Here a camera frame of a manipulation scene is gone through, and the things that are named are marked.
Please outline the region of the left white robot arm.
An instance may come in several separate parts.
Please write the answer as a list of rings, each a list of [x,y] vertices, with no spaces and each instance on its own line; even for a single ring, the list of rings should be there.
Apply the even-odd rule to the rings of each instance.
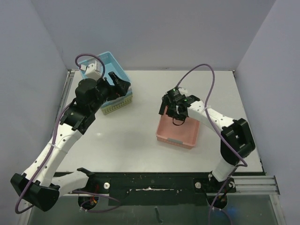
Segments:
[[[19,195],[42,211],[50,210],[64,194],[83,190],[96,192],[93,172],[78,168],[70,174],[54,177],[57,168],[96,119],[96,112],[109,100],[124,97],[131,83],[109,72],[112,84],[104,77],[82,79],[75,89],[75,98],[59,115],[53,135],[37,159],[22,174],[14,174],[10,182]]]

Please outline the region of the pink plastic basket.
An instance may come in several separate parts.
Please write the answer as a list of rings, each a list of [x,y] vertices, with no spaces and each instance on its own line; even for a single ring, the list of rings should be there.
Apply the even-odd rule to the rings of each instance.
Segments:
[[[157,140],[186,149],[194,148],[197,144],[200,122],[186,118],[184,123],[181,123],[166,115],[166,111],[167,107],[157,127]]]

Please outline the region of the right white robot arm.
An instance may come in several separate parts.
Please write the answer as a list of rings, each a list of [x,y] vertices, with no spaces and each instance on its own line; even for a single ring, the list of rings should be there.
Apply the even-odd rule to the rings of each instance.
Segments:
[[[194,119],[214,131],[221,139],[221,159],[212,170],[209,179],[211,190],[218,192],[225,187],[225,180],[242,162],[247,166],[244,158],[255,150],[255,142],[248,122],[227,117],[208,107],[200,98],[187,96],[175,87],[162,97],[160,115],[185,122],[187,118]]]

